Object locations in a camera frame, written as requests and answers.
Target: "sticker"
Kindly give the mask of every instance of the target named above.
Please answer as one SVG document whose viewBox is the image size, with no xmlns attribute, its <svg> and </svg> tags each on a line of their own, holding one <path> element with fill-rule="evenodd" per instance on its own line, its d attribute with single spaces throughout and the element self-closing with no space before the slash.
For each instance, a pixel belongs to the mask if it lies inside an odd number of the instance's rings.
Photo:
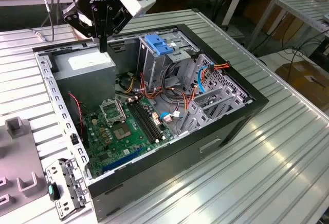
<svg viewBox="0 0 329 224">
<path fill-rule="evenodd" d="M 314 82 L 313 79 L 315 79 L 313 76 L 305 76 L 305 78 L 310 82 Z"/>
<path fill-rule="evenodd" d="M 179 111 L 175 111 L 175 112 L 173 112 L 173 116 L 174 116 L 174 117 L 177 117 L 177 118 L 178 118 L 178 117 L 179 117 L 179 114 L 180 114 Z"/>
<path fill-rule="evenodd" d="M 111 59 L 100 52 L 87 53 L 84 55 L 70 57 L 68 59 L 72 70 L 78 70 L 104 63 L 111 63 Z"/>
<path fill-rule="evenodd" d="M 168 46 L 169 47 L 176 47 L 177 45 L 175 43 L 169 43 Z"/>
<path fill-rule="evenodd" d="M 302 65 L 295 65 L 294 67 L 297 71 L 305 71 L 305 68 Z"/>
</svg>

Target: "chip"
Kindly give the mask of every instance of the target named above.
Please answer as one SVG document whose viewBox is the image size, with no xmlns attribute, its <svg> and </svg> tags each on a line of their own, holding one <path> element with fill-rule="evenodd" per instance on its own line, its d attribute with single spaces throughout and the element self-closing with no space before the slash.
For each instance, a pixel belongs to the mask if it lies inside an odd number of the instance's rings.
<svg viewBox="0 0 329 224">
<path fill-rule="evenodd" d="M 114 135 L 118 140 L 130 136 L 132 133 L 126 123 L 120 123 L 113 127 Z"/>
<path fill-rule="evenodd" d="M 99 156 L 99 159 L 100 159 L 101 161 L 104 161 L 104 160 L 108 159 L 108 154 L 105 153 L 105 154 L 100 155 L 100 156 Z"/>
</svg>

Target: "gray plastic part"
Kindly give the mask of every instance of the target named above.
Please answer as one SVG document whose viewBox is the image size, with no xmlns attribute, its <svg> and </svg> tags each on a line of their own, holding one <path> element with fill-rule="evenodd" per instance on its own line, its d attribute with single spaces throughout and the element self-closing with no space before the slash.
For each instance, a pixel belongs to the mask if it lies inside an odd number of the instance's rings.
<svg viewBox="0 0 329 224">
<path fill-rule="evenodd" d="M 0 153 L 2 216 L 48 191 L 28 120 L 15 117 L 0 126 Z"/>
<path fill-rule="evenodd" d="M 26 133 L 26 129 L 24 128 L 24 124 L 22 123 L 20 117 L 6 120 L 5 127 L 11 138 L 18 138 L 25 135 Z"/>
<path fill-rule="evenodd" d="M 9 194 L 6 194 L 4 196 L 0 197 L 0 210 L 4 210 L 10 206 L 12 206 L 15 203 L 15 199 L 10 196 Z"/>
<path fill-rule="evenodd" d="M 17 178 L 16 180 L 19 191 L 22 192 L 26 197 L 33 196 L 40 191 L 40 188 L 43 187 L 38 183 L 39 179 L 35 175 L 35 172 L 32 172 L 32 184 L 30 184 L 29 181 L 24 182 L 21 178 Z"/>
<path fill-rule="evenodd" d="M 0 178 L 0 191 L 12 186 L 12 183 L 6 177 Z"/>
</svg>

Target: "blue pcie slot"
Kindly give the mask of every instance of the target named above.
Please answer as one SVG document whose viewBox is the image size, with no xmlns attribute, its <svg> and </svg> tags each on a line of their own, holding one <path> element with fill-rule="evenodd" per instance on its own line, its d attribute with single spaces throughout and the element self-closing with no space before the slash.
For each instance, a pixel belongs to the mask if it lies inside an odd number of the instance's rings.
<svg viewBox="0 0 329 224">
<path fill-rule="evenodd" d="M 104 173 L 105 171 L 108 171 L 108 170 L 114 169 L 114 168 L 116 168 L 116 167 L 118 167 L 118 166 L 120 166 L 120 165 L 122 165 L 122 164 L 124 164 L 124 163 L 126 163 L 126 162 L 128 162 L 128 161 L 130 161 L 130 160 L 132 160 L 132 159 L 134 159 L 135 157 L 138 156 L 139 152 L 140 152 L 142 149 L 143 149 L 143 147 L 142 147 L 142 148 L 139 148 L 139 149 L 136 150 L 135 152 L 133 152 L 133 153 L 131 153 L 131 154 L 129 154 L 129 155 L 127 155 L 127 156 L 125 156 L 125 157 L 123 157 L 123 158 L 121 158 L 121 159 L 115 161 L 115 162 L 112 162 L 112 163 L 110 163 L 110 164 L 108 164 L 108 165 L 106 165 L 106 166 L 103 166 L 103 167 L 102 167 L 102 172 Z"/>
</svg>

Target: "metal workbench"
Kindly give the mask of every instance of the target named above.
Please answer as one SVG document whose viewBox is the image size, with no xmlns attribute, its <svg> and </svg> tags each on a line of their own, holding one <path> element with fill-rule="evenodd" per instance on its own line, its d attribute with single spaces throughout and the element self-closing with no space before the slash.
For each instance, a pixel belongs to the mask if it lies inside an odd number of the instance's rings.
<svg viewBox="0 0 329 224">
<path fill-rule="evenodd" d="M 271 0 L 251 35 L 251 40 L 247 46 L 249 50 L 275 6 L 281 7 L 282 11 L 269 29 L 268 34 L 273 32 L 286 13 L 290 13 L 320 33 L 329 36 L 329 23 L 323 19 L 324 15 L 329 14 L 329 2 L 318 2 L 315 0 Z M 308 33 L 309 30 L 304 33 L 304 40 L 307 39 Z"/>
<path fill-rule="evenodd" d="M 270 101 L 220 151 L 102 223 L 315 223 L 329 206 L 328 117 L 201 13 L 134 18 L 123 32 L 179 23 L 230 60 Z M 55 32 L 56 43 L 75 39 L 67 25 Z M 31 51 L 43 43 L 28 30 L 2 32 L 0 41 L 1 123 L 13 116 L 30 120 L 43 168 L 69 157 Z M 0 222 L 60 223 L 48 196 Z M 90 203 L 66 223 L 96 223 Z"/>
</svg>

